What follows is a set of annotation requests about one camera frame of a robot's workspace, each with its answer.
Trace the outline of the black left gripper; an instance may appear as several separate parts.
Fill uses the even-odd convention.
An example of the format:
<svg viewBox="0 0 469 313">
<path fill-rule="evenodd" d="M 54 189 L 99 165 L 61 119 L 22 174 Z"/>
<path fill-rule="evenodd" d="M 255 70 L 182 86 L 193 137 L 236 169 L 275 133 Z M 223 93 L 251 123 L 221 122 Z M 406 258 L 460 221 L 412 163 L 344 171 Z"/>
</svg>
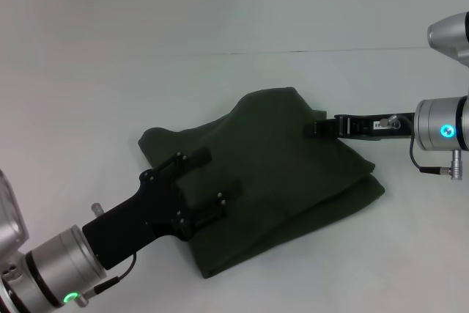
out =
<svg viewBox="0 0 469 313">
<path fill-rule="evenodd" d="M 135 195 L 82 227 L 98 262 L 110 270 L 160 237 L 188 242 L 225 219 L 243 194 L 239 179 L 195 199 L 176 184 L 211 161 L 211 152 L 203 147 L 191 155 L 177 152 L 142 173 Z"/>
</svg>

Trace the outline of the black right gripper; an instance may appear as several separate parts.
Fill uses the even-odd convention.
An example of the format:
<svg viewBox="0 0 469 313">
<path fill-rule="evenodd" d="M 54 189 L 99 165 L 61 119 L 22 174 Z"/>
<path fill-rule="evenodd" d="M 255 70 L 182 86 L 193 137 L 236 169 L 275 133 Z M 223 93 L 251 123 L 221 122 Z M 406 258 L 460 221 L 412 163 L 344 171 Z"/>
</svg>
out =
<svg viewBox="0 0 469 313">
<path fill-rule="evenodd" d="M 397 119 L 386 125 L 385 120 L 393 114 L 349 115 L 337 114 L 333 119 L 306 124 L 306 138 L 310 139 L 357 139 L 377 141 L 381 139 L 409 139 L 411 127 L 402 117 L 413 122 L 414 113 L 397 114 Z"/>
</svg>

